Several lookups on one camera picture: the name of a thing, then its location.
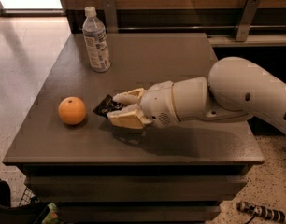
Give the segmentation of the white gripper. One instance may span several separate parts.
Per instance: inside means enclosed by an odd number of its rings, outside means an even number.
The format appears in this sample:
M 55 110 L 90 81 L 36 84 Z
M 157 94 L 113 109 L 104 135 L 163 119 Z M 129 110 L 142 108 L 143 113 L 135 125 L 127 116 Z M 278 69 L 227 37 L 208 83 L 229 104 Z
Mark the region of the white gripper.
M 137 88 L 116 94 L 113 101 L 128 106 L 108 112 L 108 119 L 114 126 L 128 129 L 143 129 L 150 124 L 156 128 L 176 126 L 179 121 L 173 104 L 173 85 L 166 81 L 147 90 Z

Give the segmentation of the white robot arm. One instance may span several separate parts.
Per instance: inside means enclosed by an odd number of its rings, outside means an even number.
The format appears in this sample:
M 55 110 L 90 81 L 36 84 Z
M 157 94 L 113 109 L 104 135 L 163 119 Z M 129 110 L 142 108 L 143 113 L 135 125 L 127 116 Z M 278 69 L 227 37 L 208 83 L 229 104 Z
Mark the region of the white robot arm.
M 286 134 L 286 84 L 238 57 L 217 61 L 208 77 L 166 81 L 119 93 L 113 100 L 122 109 L 107 117 L 123 128 L 163 128 L 191 120 L 240 122 L 255 116 Z

